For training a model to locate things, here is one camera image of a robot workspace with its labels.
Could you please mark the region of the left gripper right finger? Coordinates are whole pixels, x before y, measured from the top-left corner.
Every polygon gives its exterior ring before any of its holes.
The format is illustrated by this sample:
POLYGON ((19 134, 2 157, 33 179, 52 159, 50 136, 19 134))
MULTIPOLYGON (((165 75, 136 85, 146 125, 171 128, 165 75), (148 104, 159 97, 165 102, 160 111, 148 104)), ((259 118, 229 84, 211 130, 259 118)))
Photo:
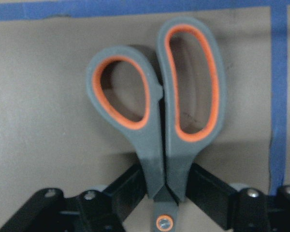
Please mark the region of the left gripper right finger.
POLYGON ((194 163, 186 196, 224 230, 290 232, 290 185, 274 196, 255 188, 236 190, 194 163))

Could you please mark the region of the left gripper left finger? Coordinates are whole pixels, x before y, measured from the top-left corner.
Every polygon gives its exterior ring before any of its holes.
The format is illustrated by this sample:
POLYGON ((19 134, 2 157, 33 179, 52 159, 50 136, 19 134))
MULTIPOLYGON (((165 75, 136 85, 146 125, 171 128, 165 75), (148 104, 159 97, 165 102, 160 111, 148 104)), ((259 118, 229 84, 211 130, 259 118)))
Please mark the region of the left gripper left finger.
POLYGON ((1 232, 123 232, 124 220, 146 194, 140 165, 133 165, 103 191, 66 198, 59 188, 35 192, 1 232))

